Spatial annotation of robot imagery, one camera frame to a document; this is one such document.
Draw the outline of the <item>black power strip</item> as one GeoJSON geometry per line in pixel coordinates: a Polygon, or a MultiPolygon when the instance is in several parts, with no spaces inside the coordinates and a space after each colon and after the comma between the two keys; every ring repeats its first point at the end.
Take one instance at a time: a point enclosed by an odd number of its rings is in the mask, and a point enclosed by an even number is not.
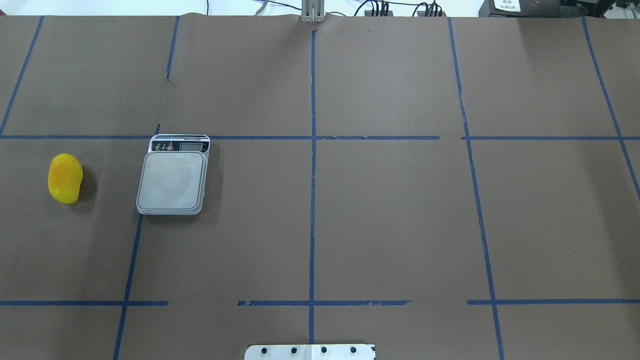
{"type": "Polygon", "coordinates": [[[363,15],[365,17],[388,18],[393,16],[393,12],[390,9],[390,3],[379,0],[371,0],[368,3],[371,4],[371,9],[363,10],[363,15]]]}
{"type": "Polygon", "coordinates": [[[444,18],[445,16],[445,11],[435,0],[430,3],[419,3],[416,5],[412,13],[412,17],[418,18],[444,18]]]}

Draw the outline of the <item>black power strip left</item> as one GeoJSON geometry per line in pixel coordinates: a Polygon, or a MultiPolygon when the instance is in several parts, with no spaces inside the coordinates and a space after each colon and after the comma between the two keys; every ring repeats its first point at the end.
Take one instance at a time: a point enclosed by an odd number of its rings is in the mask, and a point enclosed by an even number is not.
{"type": "Polygon", "coordinates": [[[393,16],[393,12],[390,9],[390,3],[379,0],[371,0],[368,3],[371,4],[371,9],[363,10],[363,15],[365,17],[388,18],[393,16]]]}

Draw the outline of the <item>aluminium profile post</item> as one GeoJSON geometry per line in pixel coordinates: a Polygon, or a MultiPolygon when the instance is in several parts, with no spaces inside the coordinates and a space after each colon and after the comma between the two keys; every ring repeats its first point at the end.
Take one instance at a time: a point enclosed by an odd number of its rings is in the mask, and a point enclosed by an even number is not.
{"type": "Polygon", "coordinates": [[[302,23],[322,23],[325,22],[326,11],[324,0],[302,0],[301,1],[301,22],[302,23]]]}

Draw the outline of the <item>black power strip right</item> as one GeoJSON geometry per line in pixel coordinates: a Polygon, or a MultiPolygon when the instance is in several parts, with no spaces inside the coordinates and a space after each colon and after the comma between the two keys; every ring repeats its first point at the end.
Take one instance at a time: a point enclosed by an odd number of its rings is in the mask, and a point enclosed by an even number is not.
{"type": "Polygon", "coordinates": [[[412,17],[418,18],[444,18],[445,16],[445,11],[435,0],[430,3],[419,3],[416,5],[412,13],[412,17]]]}

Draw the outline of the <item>black box with label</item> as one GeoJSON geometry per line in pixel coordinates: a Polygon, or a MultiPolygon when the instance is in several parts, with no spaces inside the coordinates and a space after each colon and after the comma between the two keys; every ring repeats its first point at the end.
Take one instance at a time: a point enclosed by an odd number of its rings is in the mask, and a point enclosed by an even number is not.
{"type": "Polygon", "coordinates": [[[484,0],[480,18],[562,18],[560,0],[484,0]]]}

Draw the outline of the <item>yellow mango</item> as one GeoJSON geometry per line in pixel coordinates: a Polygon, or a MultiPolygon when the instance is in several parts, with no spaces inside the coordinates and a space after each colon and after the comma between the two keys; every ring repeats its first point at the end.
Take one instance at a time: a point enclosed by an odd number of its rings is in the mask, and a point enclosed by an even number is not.
{"type": "Polygon", "coordinates": [[[83,181],[83,167],[70,153],[59,153],[53,157],[47,178],[50,195],[62,204],[76,203],[83,181]]]}

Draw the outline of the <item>silver digital kitchen scale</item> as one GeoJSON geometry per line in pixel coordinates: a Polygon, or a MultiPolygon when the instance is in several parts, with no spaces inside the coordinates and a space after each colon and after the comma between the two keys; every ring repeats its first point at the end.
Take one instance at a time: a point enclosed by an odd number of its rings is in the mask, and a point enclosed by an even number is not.
{"type": "Polygon", "coordinates": [[[142,162],[135,207],[141,215],[198,215],[211,139],[205,134],[155,134],[142,162]]]}

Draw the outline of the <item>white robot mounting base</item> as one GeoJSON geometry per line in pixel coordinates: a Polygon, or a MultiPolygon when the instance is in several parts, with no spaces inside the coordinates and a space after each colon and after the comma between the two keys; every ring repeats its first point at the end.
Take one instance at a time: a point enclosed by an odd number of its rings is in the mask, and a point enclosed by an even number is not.
{"type": "Polygon", "coordinates": [[[375,360],[374,344],[256,344],[247,347],[245,360],[375,360]]]}

